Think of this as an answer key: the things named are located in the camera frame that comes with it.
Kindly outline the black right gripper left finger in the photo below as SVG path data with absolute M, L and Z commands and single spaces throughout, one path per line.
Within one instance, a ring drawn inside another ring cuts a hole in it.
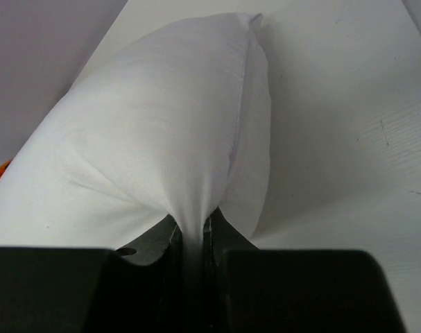
M 182 234 L 117 250 L 0 247 L 0 332 L 179 332 Z

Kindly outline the white pillow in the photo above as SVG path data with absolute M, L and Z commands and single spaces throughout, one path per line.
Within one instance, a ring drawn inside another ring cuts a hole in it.
M 183 19 L 72 88 L 0 179 L 0 246 L 119 248 L 165 216 L 255 231 L 270 171 L 261 15 Z

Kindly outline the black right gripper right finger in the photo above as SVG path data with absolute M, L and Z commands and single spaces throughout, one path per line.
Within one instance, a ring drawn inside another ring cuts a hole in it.
M 210 332 L 404 332 L 377 260 L 362 250 L 261 250 L 215 210 L 203 228 Z

